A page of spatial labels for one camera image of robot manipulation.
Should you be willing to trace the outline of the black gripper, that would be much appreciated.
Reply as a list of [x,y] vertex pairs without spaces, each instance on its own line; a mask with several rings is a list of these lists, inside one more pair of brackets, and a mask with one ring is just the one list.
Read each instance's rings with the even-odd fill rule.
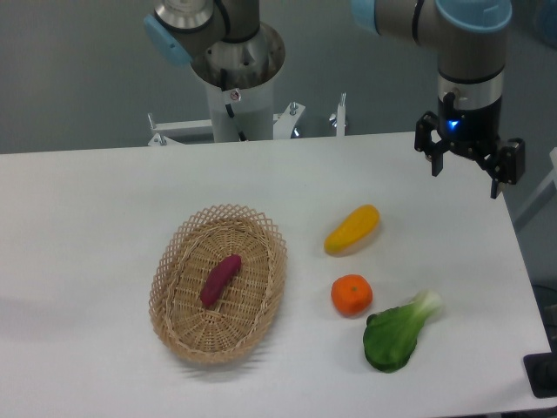
[[[507,185],[516,185],[525,173],[525,141],[511,138],[500,141],[499,125],[502,98],[472,110],[456,107],[457,97],[447,93],[439,101],[439,117],[427,111],[415,125],[414,150],[423,152],[437,177],[443,170],[443,156],[450,151],[477,160],[490,178],[490,198],[497,199]],[[440,136],[433,141],[433,133]]]

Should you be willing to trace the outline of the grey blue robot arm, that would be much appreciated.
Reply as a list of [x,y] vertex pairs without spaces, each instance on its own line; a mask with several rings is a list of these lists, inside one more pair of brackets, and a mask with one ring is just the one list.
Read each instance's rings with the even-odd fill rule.
[[[414,147],[433,175],[451,152],[478,164],[491,194],[518,182],[525,145],[499,135],[506,63],[508,1],[354,1],[357,25],[438,54],[438,110],[415,127]],[[144,29],[170,63],[190,67],[205,85],[216,142],[289,138],[301,108],[280,118],[272,84],[285,61],[281,36],[256,1],[157,1]]]

